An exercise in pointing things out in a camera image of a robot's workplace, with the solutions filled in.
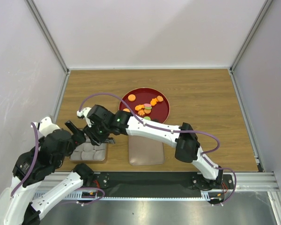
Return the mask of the metal tongs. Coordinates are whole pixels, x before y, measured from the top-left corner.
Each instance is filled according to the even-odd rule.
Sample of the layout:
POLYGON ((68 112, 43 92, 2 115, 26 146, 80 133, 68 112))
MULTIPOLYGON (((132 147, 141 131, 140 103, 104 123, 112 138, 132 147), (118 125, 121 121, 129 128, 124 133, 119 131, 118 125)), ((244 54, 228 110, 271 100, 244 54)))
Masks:
POLYGON ((115 144, 116 141, 113 137, 108 137, 105 141, 102 142, 103 143, 106 143, 106 144, 115 144))

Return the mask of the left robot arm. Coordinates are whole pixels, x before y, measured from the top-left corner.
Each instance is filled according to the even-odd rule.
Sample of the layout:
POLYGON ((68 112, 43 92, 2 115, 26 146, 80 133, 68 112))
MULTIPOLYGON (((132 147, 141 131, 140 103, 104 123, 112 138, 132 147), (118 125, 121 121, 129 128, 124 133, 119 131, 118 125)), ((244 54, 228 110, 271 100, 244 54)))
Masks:
POLYGON ((71 121, 65 125, 67 130, 52 123, 49 117, 31 124, 35 133, 35 146, 21 154, 14 166, 12 190, 3 224, 38 225, 68 194, 93 184, 93 170, 81 163, 58 185, 40 198, 33 199, 42 181, 60 168, 65 157, 70 156, 76 147, 86 142, 84 132, 71 121))

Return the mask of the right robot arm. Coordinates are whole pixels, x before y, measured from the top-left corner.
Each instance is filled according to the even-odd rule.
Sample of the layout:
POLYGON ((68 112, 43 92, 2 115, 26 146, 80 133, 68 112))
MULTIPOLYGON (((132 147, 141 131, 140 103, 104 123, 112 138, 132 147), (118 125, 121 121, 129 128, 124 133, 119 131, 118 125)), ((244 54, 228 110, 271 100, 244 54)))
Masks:
POLYGON ((112 113, 101 105, 80 109, 77 117, 85 119, 83 131, 93 145, 100 145, 110 134, 149 138, 175 148, 175 158, 193 164, 209 187, 218 188, 223 183, 222 168, 203 152, 190 124, 166 125, 141 118, 132 111, 112 113))

